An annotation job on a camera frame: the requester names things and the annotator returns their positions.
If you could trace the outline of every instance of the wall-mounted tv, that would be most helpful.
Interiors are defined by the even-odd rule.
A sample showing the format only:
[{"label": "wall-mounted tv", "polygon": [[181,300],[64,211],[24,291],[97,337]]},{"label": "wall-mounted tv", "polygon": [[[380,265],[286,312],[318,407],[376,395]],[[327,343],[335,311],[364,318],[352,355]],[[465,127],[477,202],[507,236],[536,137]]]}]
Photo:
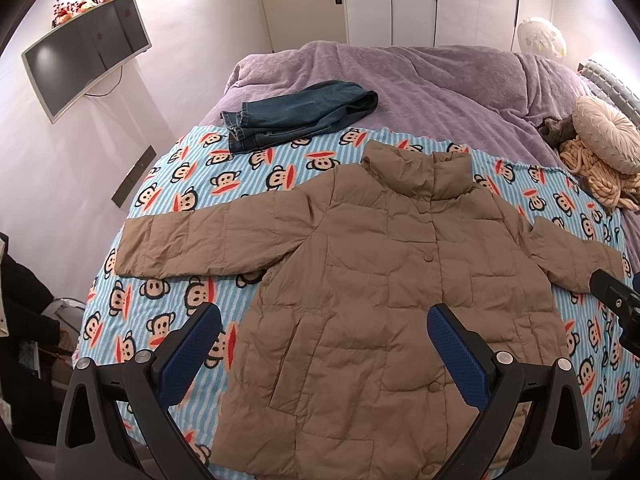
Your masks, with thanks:
[{"label": "wall-mounted tv", "polygon": [[136,0],[109,0],[51,30],[22,60],[53,123],[91,86],[149,47]]}]

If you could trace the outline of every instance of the screw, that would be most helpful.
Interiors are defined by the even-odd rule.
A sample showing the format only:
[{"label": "screw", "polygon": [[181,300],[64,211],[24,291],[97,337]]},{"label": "screw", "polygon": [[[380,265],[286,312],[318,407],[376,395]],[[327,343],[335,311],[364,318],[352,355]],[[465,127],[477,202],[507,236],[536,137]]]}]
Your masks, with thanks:
[{"label": "screw", "polygon": [[561,359],[558,359],[558,366],[562,368],[562,370],[569,371],[571,370],[571,361],[563,357]]},{"label": "screw", "polygon": [[91,364],[91,359],[89,359],[88,357],[82,357],[81,359],[78,359],[76,368],[78,368],[78,370],[84,370],[89,366],[89,364]]},{"label": "screw", "polygon": [[146,363],[151,359],[151,352],[149,350],[141,350],[136,353],[134,359],[137,363]]},{"label": "screw", "polygon": [[510,365],[513,363],[513,356],[509,352],[498,352],[496,358],[498,359],[498,362],[503,365]]}]

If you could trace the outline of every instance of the round cushion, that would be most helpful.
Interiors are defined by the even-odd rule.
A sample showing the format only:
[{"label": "round cushion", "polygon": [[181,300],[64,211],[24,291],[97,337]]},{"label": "round cushion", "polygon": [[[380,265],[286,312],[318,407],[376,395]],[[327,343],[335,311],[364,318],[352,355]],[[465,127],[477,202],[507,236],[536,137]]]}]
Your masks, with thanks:
[{"label": "round cushion", "polygon": [[620,173],[640,172],[640,134],[617,108],[593,96],[578,97],[573,114],[582,142]]}]

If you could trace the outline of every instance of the monkey print blanket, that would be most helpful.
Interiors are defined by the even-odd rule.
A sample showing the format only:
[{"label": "monkey print blanket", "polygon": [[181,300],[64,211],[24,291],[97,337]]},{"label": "monkey print blanket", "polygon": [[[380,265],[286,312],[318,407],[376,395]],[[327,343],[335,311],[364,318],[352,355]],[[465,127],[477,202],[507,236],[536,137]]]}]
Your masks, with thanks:
[{"label": "monkey print blanket", "polygon": [[[581,238],[596,238],[615,247],[623,254],[626,282],[630,284],[620,213],[608,216],[568,173],[495,158],[450,142],[395,134],[386,128],[349,128],[262,152],[231,155],[226,149],[224,128],[197,126],[149,171],[129,216],[192,210],[246,194],[287,190],[337,164],[359,162],[369,139],[423,153],[469,151],[476,182],[500,194],[531,221],[542,215]],[[156,348],[168,331],[185,323],[201,302],[215,302],[222,311],[224,333],[184,400],[170,412],[194,452],[217,478],[247,478],[209,464],[209,448],[216,431],[220,395],[234,359],[239,323],[262,273],[146,281],[119,278],[113,272],[119,240],[120,234],[89,291],[75,358],[90,356],[98,364],[128,360],[136,350]],[[638,393],[640,360],[621,348],[620,328],[613,314],[593,296],[572,294],[556,286],[553,292],[564,320],[596,451],[609,434],[622,430],[630,415]],[[142,441],[132,413],[125,405],[121,410],[127,431]]]}]

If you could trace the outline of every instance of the blue denim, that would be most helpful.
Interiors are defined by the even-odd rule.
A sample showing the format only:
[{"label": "blue denim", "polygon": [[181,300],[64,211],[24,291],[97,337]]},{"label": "blue denim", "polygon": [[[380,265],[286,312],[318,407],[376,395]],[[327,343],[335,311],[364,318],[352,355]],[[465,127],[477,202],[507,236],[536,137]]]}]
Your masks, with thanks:
[{"label": "blue denim", "polygon": [[378,94],[357,83],[323,81],[295,94],[242,103],[239,112],[222,112],[231,153],[254,152],[291,140],[339,132],[369,115]]}]

